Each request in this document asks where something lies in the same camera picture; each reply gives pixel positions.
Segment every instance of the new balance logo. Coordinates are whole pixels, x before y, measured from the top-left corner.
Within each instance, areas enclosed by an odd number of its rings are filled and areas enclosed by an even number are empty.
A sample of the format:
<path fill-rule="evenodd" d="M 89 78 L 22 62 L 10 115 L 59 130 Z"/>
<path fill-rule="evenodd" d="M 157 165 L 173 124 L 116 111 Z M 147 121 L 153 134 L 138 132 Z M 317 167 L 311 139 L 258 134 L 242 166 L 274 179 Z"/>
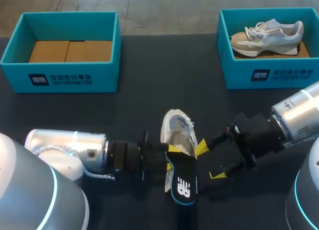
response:
<path fill-rule="evenodd" d="M 184 180 L 177 178 L 178 184 L 177 184 L 177 191 L 180 195 L 185 196 L 186 198 L 189 198 L 190 196 L 190 184 L 185 182 Z"/>

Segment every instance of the cable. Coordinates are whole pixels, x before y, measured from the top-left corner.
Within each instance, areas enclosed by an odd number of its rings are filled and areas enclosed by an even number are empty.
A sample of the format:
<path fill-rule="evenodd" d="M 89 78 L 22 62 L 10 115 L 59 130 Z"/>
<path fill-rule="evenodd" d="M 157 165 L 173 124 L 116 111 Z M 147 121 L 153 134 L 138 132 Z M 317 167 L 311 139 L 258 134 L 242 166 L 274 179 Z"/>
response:
<path fill-rule="evenodd" d="M 36 156 L 39 156 L 39 154 L 46 152 L 46 151 L 50 151 L 50 150 L 59 150 L 61 152 L 66 152 L 67 154 L 70 154 L 70 155 L 80 159 L 79 154 L 76 150 L 71 149 L 68 146 L 64 146 L 64 145 L 60 145 L 60 144 L 48 145 L 48 146 L 41 147 L 41 148 L 37 149 L 36 151 L 34 151 L 33 154 Z M 91 177 L 91 178 L 115 180 L 115 177 L 113 174 L 104 174 L 104 175 L 93 174 L 93 173 L 89 172 L 84 166 L 83 166 L 83 172 L 85 175 L 87 175 L 88 177 Z"/>

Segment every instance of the cardboard insert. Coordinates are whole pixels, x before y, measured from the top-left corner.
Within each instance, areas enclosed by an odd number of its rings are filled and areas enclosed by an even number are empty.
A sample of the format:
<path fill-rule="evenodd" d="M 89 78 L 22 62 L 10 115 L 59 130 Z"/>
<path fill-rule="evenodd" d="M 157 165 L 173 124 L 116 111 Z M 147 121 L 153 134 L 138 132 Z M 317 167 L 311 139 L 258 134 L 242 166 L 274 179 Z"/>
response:
<path fill-rule="evenodd" d="M 29 63 L 109 62 L 112 41 L 36 41 Z"/>
<path fill-rule="evenodd" d="M 234 52 L 235 59 L 267 59 L 267 58 L 308 58 L 310 57 L 303 41 L 300 43 L 297 55 L 282 55 L 271 51 L 263 51 L 257 57 L 246 57 L 238 52 Z"/>

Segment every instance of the concrete floor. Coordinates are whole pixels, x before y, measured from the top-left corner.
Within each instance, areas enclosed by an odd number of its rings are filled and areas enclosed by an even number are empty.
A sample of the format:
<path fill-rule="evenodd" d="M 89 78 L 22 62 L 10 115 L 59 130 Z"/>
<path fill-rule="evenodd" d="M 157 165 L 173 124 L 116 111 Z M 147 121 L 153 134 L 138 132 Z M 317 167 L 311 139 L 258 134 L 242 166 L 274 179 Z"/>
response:
<path fill-rule="evenodd" d="M 114 11 L 122 34 L 215 32 L 221 8 L 312 6 L 319 0 L 0 0 L 0 36 L 10 36 L 22 12 Z"/>

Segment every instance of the box logo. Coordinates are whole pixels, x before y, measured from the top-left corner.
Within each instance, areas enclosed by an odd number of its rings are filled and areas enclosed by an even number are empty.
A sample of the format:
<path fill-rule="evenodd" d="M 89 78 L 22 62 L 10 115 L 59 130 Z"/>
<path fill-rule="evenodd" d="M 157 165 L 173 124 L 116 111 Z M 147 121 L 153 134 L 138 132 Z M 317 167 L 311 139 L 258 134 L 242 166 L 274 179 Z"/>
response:
<path fill-rule="evenodd" d="M 44 74 L 29 74 L 30 80 L 34 86 L 48 86 L 48 80 Z"/>
<path fill-rule="evenodd" d="M 270 69 L 256 69 L 253 72 L 251 77 L 251 81 L 265 81 L 267 80 L 270 73 Z"/>

